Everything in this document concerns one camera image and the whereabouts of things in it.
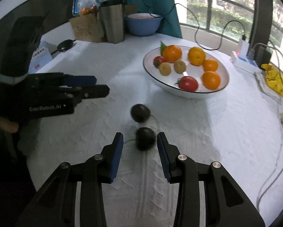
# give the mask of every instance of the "dark round fruit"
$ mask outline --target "dark round fruit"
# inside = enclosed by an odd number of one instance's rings
[[[147,127],[139,128],[136,131],[136,146],[138,150],[145,151],[153,147],[155,143],[155,133]]]
[[[136,104],[131,108],[131,117],[137,123],[143,123],[150,117],[150,110],[143,104]]]

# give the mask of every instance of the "silver bolt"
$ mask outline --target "silver bolt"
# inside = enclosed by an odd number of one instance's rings
[[[66,168],[68,168],[69,167],[69,163],[68,162],[63,162],[63,163],[61,163],[61,165],[60,165],[60,167],[62,168],[62,169],[66,169]]]
[[[101,160],[101,159],[103,159],[103,156],[101,154],[96,154],[96,155],[94,155],[94,159],[95,160]]]
[[[212,166],[215,167],[215,168],[220,168],[220,167],[221,167],[221,164],[220,164],[219,162],[217,162],[217,161],[214,161],[214,162],[212,163]]]
[[[178,156],[178,159],[179,159],[179,160],[186,160],[187,157],[186,157],[186,155],[184,155],[184,154],[180,154],[180,155]]]

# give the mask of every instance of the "white bowl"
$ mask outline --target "white bowl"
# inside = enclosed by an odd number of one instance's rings
[[[171,66],[172,72],[169,76],[162,76],[159,72],[159,70],[153,65],[153,59],[156,56],[160,55],[160,48],[156,48],[149,53],[147,53],[143,60],[144,69],[149,74],[151,80],[154,84],[159,86],[165,91],[170,92],[173,95],[182,96],[186,98],[209,98],[213,95],[220,93],[222,90],[224,90],[227,85],[229,84],[229,73],[227,69],[224,67],[224,65],[215,57],[212,55],[206,53],[206,59],[215,59],[218,62],[218,69],[216,70],[217,74],[221,78],[221,83],[219,87],[216,90],[210,90],[207,89],[201,81],[201,77],[204,73],[202,66],[193,66],[188,61],[188,52],[191,47],[186,46],[179,46],[182,50],[182,57],[181,60],[186,63],[187,69],[186,73],[184,74],[178,74],[174,71],[173,63],[168,63]],[[178,87],[177,80],[183,76],[191,76],[195,78],[199,84],[199,87],[197,91],[195,92],[189,92],[186,90],[182,90]]]

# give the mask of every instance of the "blue bowl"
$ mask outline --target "blue bowl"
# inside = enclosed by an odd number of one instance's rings
[[[134,13],[126,16],[126,23],[131,34],[145,37],[157,31],[162,18],[162,16],[157,14]]]

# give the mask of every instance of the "yellow plastic bag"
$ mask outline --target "yellow plastic bag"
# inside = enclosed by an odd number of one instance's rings
[[[269,64],[262,64],[262,68],[266,70],[266,82],[267,85],[273,89],[276,93],[280,94],[283,97],[283,84],[281,82],[279,71]]]

